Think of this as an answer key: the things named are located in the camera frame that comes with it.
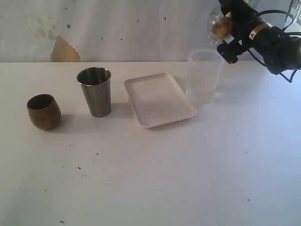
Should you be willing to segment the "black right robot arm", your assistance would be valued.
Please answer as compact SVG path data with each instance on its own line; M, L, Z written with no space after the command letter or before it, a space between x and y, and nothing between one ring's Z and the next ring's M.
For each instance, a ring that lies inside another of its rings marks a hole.
M268 24L261 16L272 10L257 12L243 0L221 0L219 3L222 14L230 18L230 34L234 38L217 47L224 60L229 64L236 63L239 55L254 48L272 74L300 70L300 32L285 32L285 29Z

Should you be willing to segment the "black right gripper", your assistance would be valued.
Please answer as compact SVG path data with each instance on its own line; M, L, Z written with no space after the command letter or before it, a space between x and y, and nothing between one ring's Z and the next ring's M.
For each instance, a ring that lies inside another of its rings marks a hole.
M225 41L217 47L217 51L229 64L238 61L238 56L253 47L253 41L249 38L251 31L263 24L251 6L243 0L220 0L221 12L224 16L230 14L232 23L231 36L234 38L230 43Z

